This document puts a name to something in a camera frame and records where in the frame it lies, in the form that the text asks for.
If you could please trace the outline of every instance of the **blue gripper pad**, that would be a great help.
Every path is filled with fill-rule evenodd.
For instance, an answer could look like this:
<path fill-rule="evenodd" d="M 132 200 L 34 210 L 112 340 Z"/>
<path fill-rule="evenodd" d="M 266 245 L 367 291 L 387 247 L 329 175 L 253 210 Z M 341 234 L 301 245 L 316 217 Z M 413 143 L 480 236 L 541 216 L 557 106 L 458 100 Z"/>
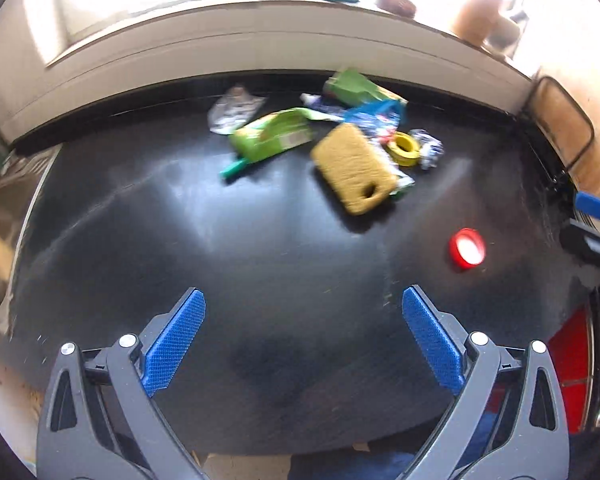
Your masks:
<path fill-rule="evenodd" d="M 402 317 L 440 386 L 456 396 L 464 387 L 462 356 L 424 299 L 410 286 L 402 295 Z"/>
<path fill-rule="evenodd" d="M 583 191 L 576 195 L 575 206 L 578 211 L 600 220 L 600 198 Z"/>
<path fill-rule="evenodd" d="M 194 290 L 144 354 L 142 386 L 149 397 L 169 386 L 205 319 L 205 309 L 204 295 Z"/>

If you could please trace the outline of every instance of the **tan sponge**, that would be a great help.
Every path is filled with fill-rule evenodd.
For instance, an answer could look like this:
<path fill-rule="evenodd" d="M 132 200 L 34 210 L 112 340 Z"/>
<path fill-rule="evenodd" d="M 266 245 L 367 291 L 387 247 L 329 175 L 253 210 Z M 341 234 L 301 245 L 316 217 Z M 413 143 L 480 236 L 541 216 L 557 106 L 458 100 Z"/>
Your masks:
<path fill-rule="evenodd" d="M 334 128 L 312 149 L 311 158 L 352 215 L 375 208 L 398 182 L 353 124 Z"/>

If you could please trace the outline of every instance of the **black table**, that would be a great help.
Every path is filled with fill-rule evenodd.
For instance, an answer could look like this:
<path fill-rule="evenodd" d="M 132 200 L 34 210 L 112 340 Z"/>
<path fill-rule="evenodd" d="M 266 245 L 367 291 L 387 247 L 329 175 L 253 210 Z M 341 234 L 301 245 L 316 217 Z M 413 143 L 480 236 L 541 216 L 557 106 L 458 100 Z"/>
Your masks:
<path fill-rule="evenodd" d="M 297 105 L 279 94 L 262 112 Z M 419 284 L 469 331 L 526 346 L 550 338 L 600 275 L 559 247 L 568 212 L 547 201 L 525 142 L 432 107 L 409 104 L 408 117 L 446 154 L 358 218 L 315 171 L 312 144 L 223 183 L 234 154 L 192 102 L 67 143 L 27 230 L 0 355 L 43 389 L 63 342 L 108 346 L 196 286 L 206 320 L 155 396 L 187 449 L 313 452 L 439 415 L 452 397 L 402 320 L 405 288 Z M 317 137 L 332 127 L 314 124 Z M 459 272 L 447 245 L 466 226 L 487 256 Z"/>

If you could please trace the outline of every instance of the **red jar lid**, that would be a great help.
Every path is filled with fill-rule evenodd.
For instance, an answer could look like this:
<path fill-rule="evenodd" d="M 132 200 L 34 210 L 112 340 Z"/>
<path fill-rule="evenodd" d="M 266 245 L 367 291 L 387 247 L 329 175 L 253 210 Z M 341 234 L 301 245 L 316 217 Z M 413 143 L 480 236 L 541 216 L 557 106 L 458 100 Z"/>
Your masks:
<path fill-rule="evenodd" d="M 484 261 L 484 240 L 480 233 L 465 227 L 449 240 L 451 259 L 462 269 L 471 269 Z"/>

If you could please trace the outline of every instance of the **metal screw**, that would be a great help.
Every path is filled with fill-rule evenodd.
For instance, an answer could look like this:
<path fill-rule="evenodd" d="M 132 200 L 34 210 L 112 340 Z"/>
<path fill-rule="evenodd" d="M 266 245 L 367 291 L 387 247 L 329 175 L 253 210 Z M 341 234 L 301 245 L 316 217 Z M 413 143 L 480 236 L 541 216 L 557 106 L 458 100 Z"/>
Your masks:
<path fill-rule="evenodd" d="M 542 341 L 533 341 L 531 343 L 531 348 L 534 352 L 538 352 L 539 354 L 544 354 L 546 352 L 546 345 Z"/>
<path fill-rule="evenodd" d="M 74 350 L 75 350 L 75 345 L 73 343 L 64 343 L 60 347 L 60 353 L 62 355 L 71 355 L 72 353 L 74 353 Z"/>
<path fill-rule="evenodd" d="M 130 346 L 133 346 L 136 344 L 136 336 L 134 336 L 133 334 L 126 334 L 123 335 L 120 338 L 120 346 L 122 346 L 122 348 L 129 348 Z"/>
<path fill-rule="evenodd" d="M 489 337 L 484 332 L 473 332 L 471 334 L 471 341 L 474 345 L 484 346 L 489 342 Z"/>

